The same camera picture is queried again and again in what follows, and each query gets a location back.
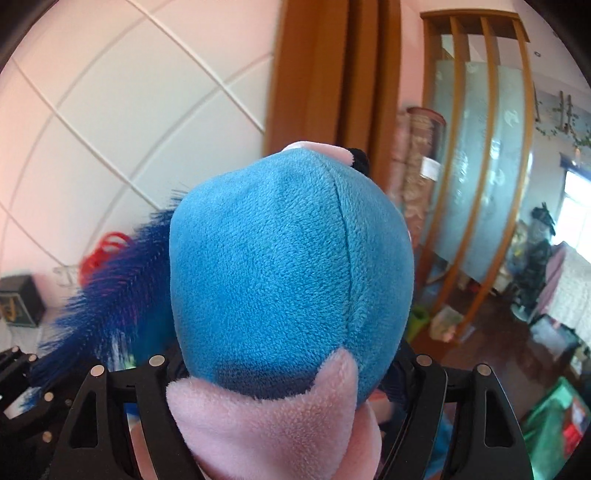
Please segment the dark gift box gold ribbon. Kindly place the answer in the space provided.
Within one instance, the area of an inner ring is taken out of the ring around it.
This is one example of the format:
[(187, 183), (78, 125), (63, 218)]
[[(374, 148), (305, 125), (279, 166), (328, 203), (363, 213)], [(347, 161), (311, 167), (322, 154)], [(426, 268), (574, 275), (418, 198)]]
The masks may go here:
[(31, 275), (2, 277), (1, 319), (8, 326), (37, 328), (46, 307)]

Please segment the rolled floral fabric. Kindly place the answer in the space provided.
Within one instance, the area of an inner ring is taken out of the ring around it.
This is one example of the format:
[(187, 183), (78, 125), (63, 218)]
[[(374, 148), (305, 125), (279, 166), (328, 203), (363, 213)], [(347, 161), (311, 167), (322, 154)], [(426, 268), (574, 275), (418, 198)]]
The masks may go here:
[(418, 248), (441, 168), (447, 122), (438, 112), (410, 107), (397, 116), (388, 195), (402, 212)]

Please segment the blue bristle brush duster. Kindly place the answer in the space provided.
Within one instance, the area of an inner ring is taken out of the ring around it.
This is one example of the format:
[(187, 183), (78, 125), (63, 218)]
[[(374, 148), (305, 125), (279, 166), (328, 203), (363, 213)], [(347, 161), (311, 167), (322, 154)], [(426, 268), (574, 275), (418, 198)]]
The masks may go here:
[(169, 230), (178, 197), (150, 216), (129, 244), (68, 300), (41, 344), (30, 385), (47, 391), (98, 362), (140, 365), (176, 343), (170, 300)]

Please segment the wooden headboard frame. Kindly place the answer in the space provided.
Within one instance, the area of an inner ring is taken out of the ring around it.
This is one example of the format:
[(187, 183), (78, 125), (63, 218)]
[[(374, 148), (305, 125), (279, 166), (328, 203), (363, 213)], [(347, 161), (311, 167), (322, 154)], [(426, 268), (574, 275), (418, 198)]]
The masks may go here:
[(401, 56), (398, 1), (283, 2), (264, 154), (297, 140), (360, 148), (386, 190)]

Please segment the wooden glass partition screen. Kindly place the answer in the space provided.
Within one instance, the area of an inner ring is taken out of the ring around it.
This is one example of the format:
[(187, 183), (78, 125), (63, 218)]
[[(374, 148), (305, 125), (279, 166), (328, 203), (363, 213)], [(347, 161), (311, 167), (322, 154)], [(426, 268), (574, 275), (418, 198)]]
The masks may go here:
[(491, 291), (525, 194), (534, 133), (530, 38), (519, 14), (431, 10), (424, 27), (425, 113), (436, 179), (418, 236), (416, 301), (431, 320), (415, 348), (458, 347)]

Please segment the blue pink pig plush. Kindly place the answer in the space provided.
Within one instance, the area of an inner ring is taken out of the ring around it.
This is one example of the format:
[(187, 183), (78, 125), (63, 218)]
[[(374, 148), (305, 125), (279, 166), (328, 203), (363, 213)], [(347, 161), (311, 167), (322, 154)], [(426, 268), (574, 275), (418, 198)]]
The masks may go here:
[(209, 479), (371, 479), (370, 394), (413, 299), (405, 221), (359, 149), (297, 142), (212, 178), (170, 224), (188, 374), (169, 410)]

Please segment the red plastic toy suitcase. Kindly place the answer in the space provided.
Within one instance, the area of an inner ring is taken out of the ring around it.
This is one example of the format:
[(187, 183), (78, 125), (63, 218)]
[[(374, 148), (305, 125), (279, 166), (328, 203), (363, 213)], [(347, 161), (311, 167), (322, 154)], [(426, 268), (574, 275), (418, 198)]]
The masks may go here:
[(79, 264), (79, 285), (85, 286), (97, 269), (131, 242), (131, 237), (121, 232), (112, 231), (103, 235), (92, 252), (85, 256)]

